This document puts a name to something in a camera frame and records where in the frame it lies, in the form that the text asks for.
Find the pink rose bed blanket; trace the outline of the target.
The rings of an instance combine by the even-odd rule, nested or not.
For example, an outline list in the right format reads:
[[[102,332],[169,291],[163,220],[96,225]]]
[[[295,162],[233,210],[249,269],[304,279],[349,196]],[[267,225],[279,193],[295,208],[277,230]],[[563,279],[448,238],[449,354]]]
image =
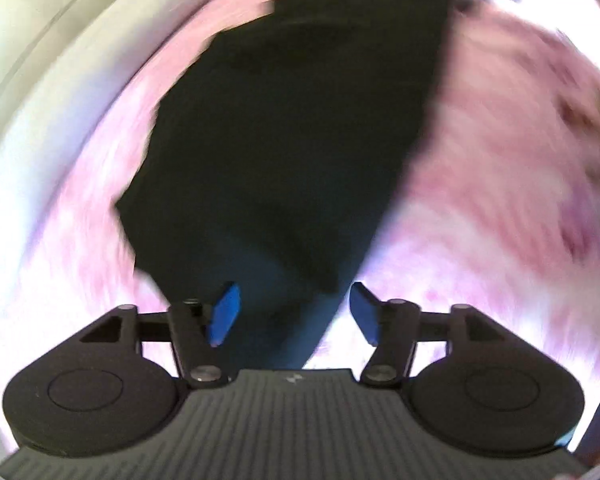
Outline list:
[[[222,29],[272,0],[213,0],[134,76],[50,187],[30,255],[0,263],[0,435],[6,385],[115,304],[163,300],[112,209],[157,106]],[[569,370],[600,404],[600,10],[594,0],[494,1],[452,27],[434,145],[402,188],[361,280],[430,310],[472,304]],[[0,251],[7,195],[0,191]]]

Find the black garment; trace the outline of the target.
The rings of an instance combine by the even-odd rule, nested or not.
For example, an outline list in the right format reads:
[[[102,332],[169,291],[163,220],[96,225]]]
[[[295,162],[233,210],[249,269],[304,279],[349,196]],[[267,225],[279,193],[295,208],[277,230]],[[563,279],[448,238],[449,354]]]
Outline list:
[[[117,211],[171,300],[330,295],[422,142],[452,0],[275,0],[159,103]]]

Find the dark blue garment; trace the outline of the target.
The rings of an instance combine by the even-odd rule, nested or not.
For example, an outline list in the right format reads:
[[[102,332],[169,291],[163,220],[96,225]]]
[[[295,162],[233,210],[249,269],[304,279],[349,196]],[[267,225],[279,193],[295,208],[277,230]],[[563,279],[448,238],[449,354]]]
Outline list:
[[[303,272],[291,252],[269,252],[234,237],[163,249],[137,263],[171,304],[199,299],[213,304],[225,287],[240,288],[240,311],[218,359],[228,370],[300,368],[335,316],[351,281],[350,266],[330,262]]]

